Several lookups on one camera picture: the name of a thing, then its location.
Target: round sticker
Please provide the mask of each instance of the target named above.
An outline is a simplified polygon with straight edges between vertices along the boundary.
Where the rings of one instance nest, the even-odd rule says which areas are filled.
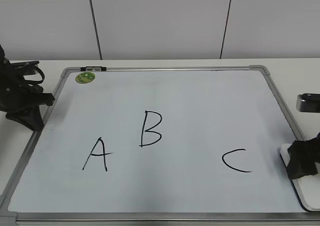
[[[84,72],[76,76],[75,81],[79,84],[87,84],[95,79],[96,75],[91,72]]]

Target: white table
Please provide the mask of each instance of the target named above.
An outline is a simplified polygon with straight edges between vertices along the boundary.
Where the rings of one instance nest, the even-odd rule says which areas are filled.
[[[221,60],[61,60],[41,61],[46,79],[45,93],[52,92],[60,74],[67,67],[186,67],[186,66],[248,66],[264,65],[270,71],[279,92],[298,122],[306,139],[320,131],[320,114],[296,110],[297,95],[320,93],[320,58],[312,59],[221,59]],[[0,192],[4,190],[32,132],[9,121],[0,112]]]

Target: black marker writing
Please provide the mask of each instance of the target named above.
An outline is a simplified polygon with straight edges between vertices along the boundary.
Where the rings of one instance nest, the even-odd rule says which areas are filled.
[[[250,172],[252,172],[252,171],[245,171],[245,170],[236,169],[236,168],[228,165],[228,164],[226,163],[226,161],[225,161],[225,156],[226,156],[227,154],[231,154],[231,153],[233,153],[233,152],[241,151],[241,150],[246,151],[245,149],[237,149],[237,150],[232,150],[232,151],[226,152],[224,155],[222,155],[222,161],[224,162],[225,165],[227,165],[229,168],[231,168],[231,169],[233,169],[233,170],[237,170],[237,171],[243,172],[243,173],[250,173]]]
[[[95,150],[95,147],[97,146],[97,144],[99,143],[99,141],[100,141],[101,144],[102,144],[102,152],[103,152],[103,154],[93,154],[92,152]],[[104,141],[101,139],[101,137],[99,137],[98,140],[96,141],[96,143],[94,144],[94,147],[92,148],[92,150],[91,150],[88,158],[86,159],[85,164],[84,164],[82,170],[85,169],[85,167],[86,167],[86,165],[87,165],[87,162],[88,162],[90,156],[103,156],[104,169],[105,169],[105,171],[107,172],[108,169],[107,169],[107,165],[106,165],[106,155],[110,155],[110,154],[113,154],[113,153],[106,153],[105,143],[104,143]]]
[[[159,115],[160,116],[160,121],[157,124],[155,124],[154,126],[152,126],[152,127],[150,127],[150,128],[145,130],[148,113],[154,113],[154,114]],[[153,144],[155,144],[156,142],[158,142],[162,138],[162,134],[160,134],[157,131],[152,131],[152,129],[155,128],[156,126],[158,126],[161,123],[161,121],[162,121],[161,114],[159,114],[157,112],[154,112],[154,111],[145,111],[145,117],[144,117],[144,122],[143,122],[143,126],[142,126],[142,132],[141,132],[141,144],[140,144],[141,147],[148,146],[148,145],[153,145]],[[152,143],[144,144],[144,132],[155,133],[155,134],[159,135],[159,138],[156,141],[152,142]]]

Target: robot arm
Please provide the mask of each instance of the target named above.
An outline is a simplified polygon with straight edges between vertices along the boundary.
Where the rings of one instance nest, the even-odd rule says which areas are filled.
[[[39,84],[45,79],[37,67],[39,61],[11,64],[0,45],[0,111],[6,118],[23,124],[31,130],[39,131],[44,123],[39,105],[52,106],[52,94],[43,93]],[[26,80],[25,75],[39,74],[41,80]]]

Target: whiteboard corner piece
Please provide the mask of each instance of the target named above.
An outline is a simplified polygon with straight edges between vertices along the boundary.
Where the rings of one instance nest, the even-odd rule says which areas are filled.
[[[270,72],[264,65],[250,65],[249,68],[251,70],[259,70],[262,75],[270,75]]]

